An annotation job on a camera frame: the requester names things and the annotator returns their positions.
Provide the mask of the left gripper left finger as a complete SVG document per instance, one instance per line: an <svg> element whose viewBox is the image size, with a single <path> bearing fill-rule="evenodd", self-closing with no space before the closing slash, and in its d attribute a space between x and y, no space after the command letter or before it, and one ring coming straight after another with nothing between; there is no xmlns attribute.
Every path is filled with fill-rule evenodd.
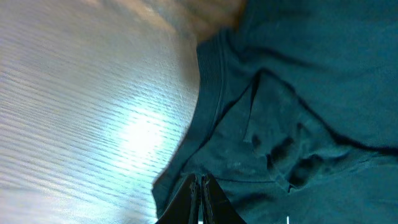
<svg viewBox="0 0 398 224"><path fill-rule="evenodd" d="M199 182L190 174L155 224L198 224Z"/></svg>

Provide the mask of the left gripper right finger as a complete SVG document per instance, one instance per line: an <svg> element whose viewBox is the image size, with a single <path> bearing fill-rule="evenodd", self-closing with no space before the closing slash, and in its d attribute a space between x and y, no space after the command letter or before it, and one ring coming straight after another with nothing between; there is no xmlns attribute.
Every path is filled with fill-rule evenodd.
<svg viewBox="0 0 398 224"><path fill-rule="evenodd" d="M246 224L211 174L201 177L201 200L205 224Z"/></svg>

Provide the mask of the dark teal t-shirt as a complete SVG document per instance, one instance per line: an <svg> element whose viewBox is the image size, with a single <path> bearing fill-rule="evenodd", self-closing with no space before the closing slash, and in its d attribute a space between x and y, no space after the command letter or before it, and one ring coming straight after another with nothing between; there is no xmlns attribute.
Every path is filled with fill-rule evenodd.
<svg viewBox="0 0 398 224"><path fill-rule="evenodd" d="M397 222L396 1L249 0L197 59L158 217L211 174L247 223Z"/></svg>

